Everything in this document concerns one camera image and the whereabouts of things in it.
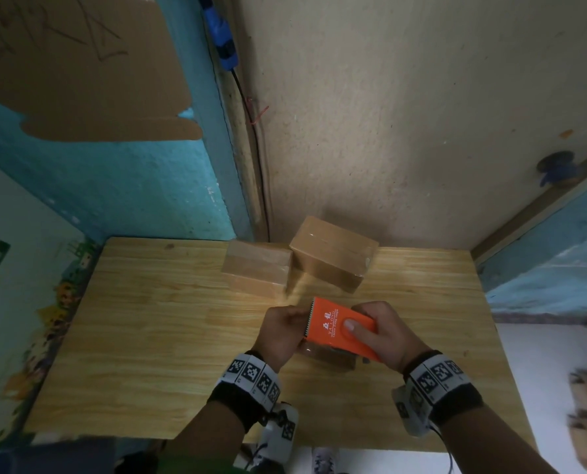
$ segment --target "brown paint patch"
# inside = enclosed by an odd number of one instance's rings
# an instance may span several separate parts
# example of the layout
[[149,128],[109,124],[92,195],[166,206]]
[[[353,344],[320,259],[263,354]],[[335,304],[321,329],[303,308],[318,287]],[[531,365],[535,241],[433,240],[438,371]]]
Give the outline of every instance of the brown paint patch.
[[572,136],[572,133],[574,133],[574,130],[573,129],[567,129],[562,134],[560,134],[559,137],[562,140],[567,140],[570,136]]

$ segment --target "tiled floor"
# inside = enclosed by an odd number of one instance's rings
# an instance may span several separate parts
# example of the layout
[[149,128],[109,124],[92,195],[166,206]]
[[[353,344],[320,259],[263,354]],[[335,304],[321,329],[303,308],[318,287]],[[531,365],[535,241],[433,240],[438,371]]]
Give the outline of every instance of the tiled floor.
[[[587,328],[498,324],[517,387],[541,455],[562,474],[584,474],[566,428],[574,404],[568,374],[587,368]],[[440,473],[449,469],[447,454],[341,449],[338,471],[349,474]],[[298,448],[288,474],[311,472],[311,448]]]

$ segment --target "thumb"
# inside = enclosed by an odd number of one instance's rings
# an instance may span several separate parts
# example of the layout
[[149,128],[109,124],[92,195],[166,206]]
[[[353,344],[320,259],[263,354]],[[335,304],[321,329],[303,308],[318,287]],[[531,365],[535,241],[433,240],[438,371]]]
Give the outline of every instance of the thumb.
[[368,347],[372,348],[373,350],[377,347],[377,338],[379,337],[378,334],[368,331],[365,327],[363,327],[360,323],[353,319],[346,319],[344,321],[344,327],[350,331],[356,339],[360,340]]

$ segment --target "person's left hand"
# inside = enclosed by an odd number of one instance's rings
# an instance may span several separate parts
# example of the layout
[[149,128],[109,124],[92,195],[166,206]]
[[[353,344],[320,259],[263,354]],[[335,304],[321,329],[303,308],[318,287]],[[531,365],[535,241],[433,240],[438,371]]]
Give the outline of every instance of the person's left hand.
[[252,349],[263,356],[269,367],[279,372],[302,341],[308,320],[309,309],[296,306],[269,308]]

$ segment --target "sneaker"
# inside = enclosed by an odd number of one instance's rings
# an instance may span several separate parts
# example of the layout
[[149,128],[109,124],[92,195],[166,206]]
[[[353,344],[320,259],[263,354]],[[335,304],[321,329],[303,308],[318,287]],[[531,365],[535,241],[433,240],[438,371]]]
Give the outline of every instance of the sneaker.
[[335,474],[337,455],[330,447],[313,449],[313,474]]

